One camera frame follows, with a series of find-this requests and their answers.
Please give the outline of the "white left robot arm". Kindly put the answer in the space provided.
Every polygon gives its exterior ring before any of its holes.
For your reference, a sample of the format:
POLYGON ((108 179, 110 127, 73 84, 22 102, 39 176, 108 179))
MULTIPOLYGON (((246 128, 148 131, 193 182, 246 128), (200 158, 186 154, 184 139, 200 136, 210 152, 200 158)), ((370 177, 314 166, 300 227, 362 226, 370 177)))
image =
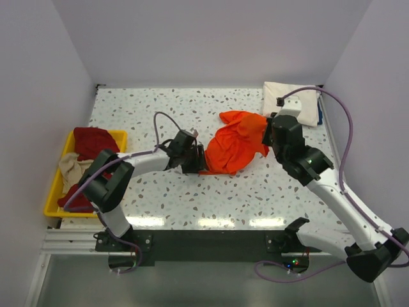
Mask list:
POLYGON ((118 154, 102 150, 80 179, 78 191, 90 201, 101 223, 112 233, 111 245, 125 251, 135 242, 134 229, 120 207, 130 180, 177 167, 184 174, 196 174, 205 166, 204 147, 197 143, 197 132, 179 130, 174 138, 152 151, 118 154))

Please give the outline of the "orange t-shirt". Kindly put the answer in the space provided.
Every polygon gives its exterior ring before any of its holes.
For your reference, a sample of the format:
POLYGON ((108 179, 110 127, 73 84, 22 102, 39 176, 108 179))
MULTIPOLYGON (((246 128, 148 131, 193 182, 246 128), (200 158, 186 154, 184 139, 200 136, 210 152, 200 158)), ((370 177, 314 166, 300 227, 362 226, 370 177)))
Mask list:
POLYGON ((207 168, 201 175, 235 175, 250 164, 256 154, 266 157, 269 147, 262 143, 266 118, 247 111, 219 114, 224 126, 210 140, 204 157, 207 168))

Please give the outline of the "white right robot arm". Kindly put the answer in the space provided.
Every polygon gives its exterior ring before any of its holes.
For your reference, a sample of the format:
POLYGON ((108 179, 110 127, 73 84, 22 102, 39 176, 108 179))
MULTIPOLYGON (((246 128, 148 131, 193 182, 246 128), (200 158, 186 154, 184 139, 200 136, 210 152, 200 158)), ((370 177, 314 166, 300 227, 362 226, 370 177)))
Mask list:
POLYGON ((408 232, 391 227, 346 190, 332 161, 321 150, 306 145, 294 116, 268 117, 262 143, 272 148, 286 173, 326 204, 348 230, 345 235, 324 230, 300 217, 284 229, 281 241, 285 247, 300 251, 305 246, 330 253, 368 283, 392 267, 408 244, 408 232))

